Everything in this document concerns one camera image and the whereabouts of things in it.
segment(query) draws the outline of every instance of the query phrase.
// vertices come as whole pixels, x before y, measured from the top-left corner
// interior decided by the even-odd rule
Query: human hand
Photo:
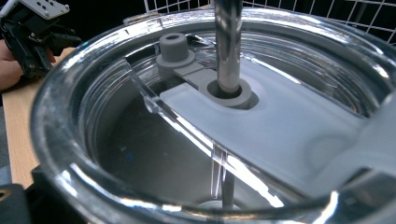
[[[0,40],[0,91],[15,85],[23,75],[22,69],[15,61],[6,42]]]

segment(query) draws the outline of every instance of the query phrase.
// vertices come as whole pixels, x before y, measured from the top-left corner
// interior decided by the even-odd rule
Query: wooden table
[[[55,57],[56,61],[72,51],[65,49],[61,56]],[[38,165],[30,140],[29,119],[40,83],[41,80],[20,82],[2,95],[12,183],[21,184],[24,188],[33,183],[30,172]]]

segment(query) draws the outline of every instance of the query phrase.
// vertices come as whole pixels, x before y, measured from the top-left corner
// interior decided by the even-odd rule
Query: cylindrical knob
[[[163,35],[160,48],[163,60],[168,63],[178,63],[189,57],[187,37],[180,33]]]

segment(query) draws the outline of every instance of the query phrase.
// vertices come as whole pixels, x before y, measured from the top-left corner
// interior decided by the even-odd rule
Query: wire mesh
[[[147,12],[168,13],[213,6],[214,0],[144,0]],[[246,0],[244,7],[276,8],[320,16],[396,45],[395,0]]]

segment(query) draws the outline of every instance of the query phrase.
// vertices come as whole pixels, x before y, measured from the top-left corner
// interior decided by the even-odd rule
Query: stainless steel rod
[[[239,89],[242,0],[216,0],[218,83],[226,93]]]

